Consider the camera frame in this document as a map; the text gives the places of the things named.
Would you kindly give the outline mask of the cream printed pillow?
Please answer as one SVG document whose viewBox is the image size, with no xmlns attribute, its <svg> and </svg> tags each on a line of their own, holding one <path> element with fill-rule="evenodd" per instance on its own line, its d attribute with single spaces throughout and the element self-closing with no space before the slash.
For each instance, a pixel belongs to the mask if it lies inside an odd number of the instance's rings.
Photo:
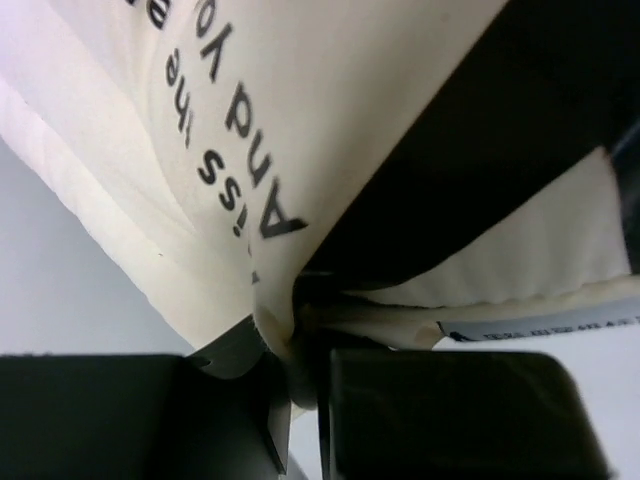
<svg viewBox="0 0 640 480">
<path fill-rule="evenodd" d="M 635 1 L 5 1 L 1 136 L 194 347 L 639 313 Z"/>
</svg>

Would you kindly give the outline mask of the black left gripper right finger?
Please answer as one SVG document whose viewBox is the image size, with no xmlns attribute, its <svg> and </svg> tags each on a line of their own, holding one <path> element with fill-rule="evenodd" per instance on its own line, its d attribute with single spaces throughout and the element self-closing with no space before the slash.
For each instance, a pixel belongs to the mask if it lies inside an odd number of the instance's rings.
<svg viewBox="0 0 640 480">
<path fill-rule="evenodd" d="M 336 349 L 327 479 L 608 479 L 575 382 L 530 352 Z"/>
</svg>

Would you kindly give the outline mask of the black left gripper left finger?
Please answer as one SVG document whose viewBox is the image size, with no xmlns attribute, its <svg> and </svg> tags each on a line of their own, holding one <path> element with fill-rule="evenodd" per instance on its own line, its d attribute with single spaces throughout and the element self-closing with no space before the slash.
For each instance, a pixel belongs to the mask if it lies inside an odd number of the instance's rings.
<svg viewBox="0 0 640 480">
<path fill-rule="evenodd" d="M 188 356 L 1 359 L 5 479 L 276 479 L 290 404 L 245 319 Z"/>
</svg>

